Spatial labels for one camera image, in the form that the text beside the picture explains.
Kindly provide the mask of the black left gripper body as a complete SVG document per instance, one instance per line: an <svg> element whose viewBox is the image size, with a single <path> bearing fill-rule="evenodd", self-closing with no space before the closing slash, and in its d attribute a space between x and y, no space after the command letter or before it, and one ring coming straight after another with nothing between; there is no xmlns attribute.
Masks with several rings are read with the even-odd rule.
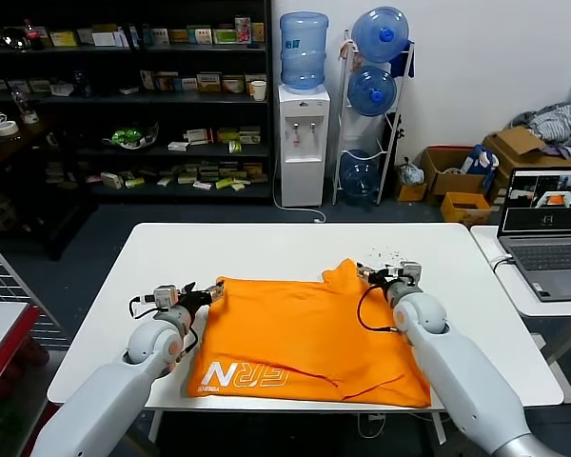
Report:
<svg viewBox="0 0 571 457"><path fill-rule="evenodd" d="M179 295L177 305L185 309L199 309L210 305L210 293L205 290L194 290Z"/></svg>

